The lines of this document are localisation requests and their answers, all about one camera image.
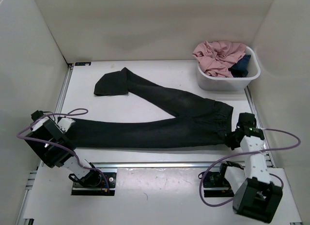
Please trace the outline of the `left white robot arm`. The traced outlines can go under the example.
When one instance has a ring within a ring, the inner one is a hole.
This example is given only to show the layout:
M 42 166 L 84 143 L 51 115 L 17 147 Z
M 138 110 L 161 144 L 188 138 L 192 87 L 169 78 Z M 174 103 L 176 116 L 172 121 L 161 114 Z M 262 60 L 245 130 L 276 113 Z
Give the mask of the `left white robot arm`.
M 50 168 L 63 167 L 71 171 L 69 179 L 84 188 L 105 187 L 107 179 L 92 163 L 80 159 L 76 147 L 66 136 L 76 123 L 67 115 L 37 110 L 31 114 L 33 123 L 26 141 L 41 161 Z

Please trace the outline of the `pink garment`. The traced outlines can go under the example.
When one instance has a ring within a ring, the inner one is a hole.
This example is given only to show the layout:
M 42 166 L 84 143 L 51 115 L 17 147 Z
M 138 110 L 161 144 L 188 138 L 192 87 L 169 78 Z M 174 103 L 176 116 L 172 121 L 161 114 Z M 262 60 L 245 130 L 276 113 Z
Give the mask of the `pink garment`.
M 245 56 L 244 43 L 229 41 L 204 41 L 197 45 L 192 56 L 204 74 L 211 77 L 232 78 L 230 68 Z

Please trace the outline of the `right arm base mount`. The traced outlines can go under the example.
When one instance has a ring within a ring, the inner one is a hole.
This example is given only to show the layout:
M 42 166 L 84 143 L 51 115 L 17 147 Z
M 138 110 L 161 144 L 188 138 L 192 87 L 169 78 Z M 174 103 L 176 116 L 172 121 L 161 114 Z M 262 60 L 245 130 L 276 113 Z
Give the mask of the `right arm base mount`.
M 218 172 L 205 171 L 199 174 L 199 196 L 242 200 L 252 195 L 252 190 L 243 169 L 228 167 Z

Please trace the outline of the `navy blue garment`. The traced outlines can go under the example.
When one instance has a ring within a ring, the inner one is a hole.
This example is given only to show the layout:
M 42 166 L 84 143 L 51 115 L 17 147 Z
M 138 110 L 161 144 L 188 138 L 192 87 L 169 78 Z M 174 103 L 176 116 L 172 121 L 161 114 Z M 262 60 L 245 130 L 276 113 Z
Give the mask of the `navy blue garment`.
M 231 68 L 229 68 L 229 71 L 231 72 L 233 77 L 235 78 L 247 77 L 248 75 L 247 67 L 248 67 L 250 58 L 251 58 L 251 55 L 245 55 L 236 64 L 234 64 Z

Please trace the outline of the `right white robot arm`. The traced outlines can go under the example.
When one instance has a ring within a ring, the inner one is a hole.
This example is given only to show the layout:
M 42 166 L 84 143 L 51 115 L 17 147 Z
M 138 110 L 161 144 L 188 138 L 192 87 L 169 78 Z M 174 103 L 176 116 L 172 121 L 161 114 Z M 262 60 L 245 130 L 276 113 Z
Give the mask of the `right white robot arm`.
M 257 128 L 254 114 L 239 115 L 236 130 L 226 134 L 225 144 L 232 150 L 240 148 L 246 155 L 244 166 L 231 161 L 221 164 L 217 177 L 221 185 L 231 186 L 234 213 L 271 223 L 283 193 L 268 172 L 263 155 L 264 134 Z

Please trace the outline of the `white plastic basket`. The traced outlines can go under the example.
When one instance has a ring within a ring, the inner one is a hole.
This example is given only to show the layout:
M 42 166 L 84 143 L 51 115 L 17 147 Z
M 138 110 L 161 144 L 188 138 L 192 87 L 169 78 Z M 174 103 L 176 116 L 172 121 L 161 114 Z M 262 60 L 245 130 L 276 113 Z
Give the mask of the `white plastic basket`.
M 206 75 L 197 64 L 196 76 L 200 88 L 208 91 L 240 91 L 244 90 L 251 81 L 257 79 L 261 74 L 256 55 L 252 48 L 246 46 L 245 54 L 251 55 L 246 77 L 212 77 Z

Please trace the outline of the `aluminium frame rail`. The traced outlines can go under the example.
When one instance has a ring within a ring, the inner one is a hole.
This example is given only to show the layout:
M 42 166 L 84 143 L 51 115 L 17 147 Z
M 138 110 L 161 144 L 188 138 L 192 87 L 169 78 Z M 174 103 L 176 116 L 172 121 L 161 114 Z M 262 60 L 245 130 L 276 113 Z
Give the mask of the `aluminium frame rail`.
M 136 163 L 104 163 L 93 162 L 98 168 L 208 168 L 212 162 L 136 162 Z

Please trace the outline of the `black trousers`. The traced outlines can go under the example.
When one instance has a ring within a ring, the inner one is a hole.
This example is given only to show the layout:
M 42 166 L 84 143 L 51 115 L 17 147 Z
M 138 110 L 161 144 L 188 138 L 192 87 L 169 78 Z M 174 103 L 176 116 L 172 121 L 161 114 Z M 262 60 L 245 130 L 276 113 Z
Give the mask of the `black trousers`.
M 232 130 L 232 106 L 157 85 L 127 68 L 103 75 L 94 87 L 96 96 L 128 93 L 154 104 L 171 118 L 143 123 L 76 119 L 66 136 L 76 147 L 170 149 L 221 145 Z

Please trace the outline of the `small dark label sticker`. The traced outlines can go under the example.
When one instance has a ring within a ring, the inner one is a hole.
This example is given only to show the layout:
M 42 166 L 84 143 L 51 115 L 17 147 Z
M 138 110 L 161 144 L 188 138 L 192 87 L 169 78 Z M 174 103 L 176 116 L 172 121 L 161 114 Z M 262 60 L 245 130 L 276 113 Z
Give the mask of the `small dark label sticker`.
M 74 66 L 90 66 L 91 62 L 75 62 Z

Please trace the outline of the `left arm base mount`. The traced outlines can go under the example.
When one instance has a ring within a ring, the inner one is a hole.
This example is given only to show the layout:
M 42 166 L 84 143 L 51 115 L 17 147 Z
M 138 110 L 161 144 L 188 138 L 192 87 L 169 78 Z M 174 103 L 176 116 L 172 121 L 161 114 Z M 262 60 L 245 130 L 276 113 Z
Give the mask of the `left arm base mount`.
M 108 170 L 103 172 L 108 184 L 100 173 L 91 170 L 85 177 L 78 178 L 75 174 L 70 174 L 68 178 L 73 182 L 71 195 L 78 196 L 114 196 L 117 171 Z

